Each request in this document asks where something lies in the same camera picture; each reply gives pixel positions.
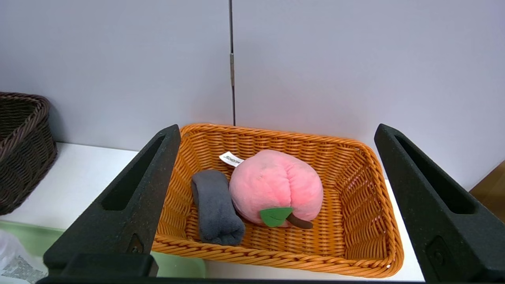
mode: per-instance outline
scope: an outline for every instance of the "orange wicker basket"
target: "orange wicker basket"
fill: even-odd
[[[203,244],[191,176],[205,169],[233,171],[219,159],[242,159],[263,149],[309,163],[321,177],[324,201],[314,228],[269,228],[245,222],[238,247]],[[181,145],[153,244],[157,252],[183,257],[362,277],[394,275],[403,248],[377,157],[365,144],[344,138],[213,124],[181,129]]]

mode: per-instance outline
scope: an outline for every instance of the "brown wicker basket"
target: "brown wicker basket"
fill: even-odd
[[[0,92],[0,215],[20,206],[55,160],[48,112],[43,97]]]
[[[394,275],[403,248],[377,157],[351,139],[212,124],[181,129],[158,232],[157,252],[242,264],[266,265],[363,277]],[[238,247],[203,244],[191,176],[217,169],[230,178],[233,167],[218,156],[231,151],[246,159],[273,149],[309,163],[321,177],[324,202],[314,228],[269,228],[245,222]]]

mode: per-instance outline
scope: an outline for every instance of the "rolled gray sock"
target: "rolled gray sock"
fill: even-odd
[[[198,231],[204,243],[237,246],[245,225],[235,213],[228,180],[217,170],[205,170],[191,179],[194,203],[198,207]]]

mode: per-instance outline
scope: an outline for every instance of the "peach plush toy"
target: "peach plush toy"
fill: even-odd
[[[263,150],[233,171],[230,194],[245,219],[269,227],[312,228],[323,203],[316,171],[291,155]]]

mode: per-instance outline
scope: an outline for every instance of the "white fabric tag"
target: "white fabric tag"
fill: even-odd
[[[234,167],[238,167],[238,165],[240,165],[240,163],[244,161],[243,159],[232,154],[230,151],[220,155],[219,159],[223,160],[223,162],[227,163],[228,165],[232,165]]]

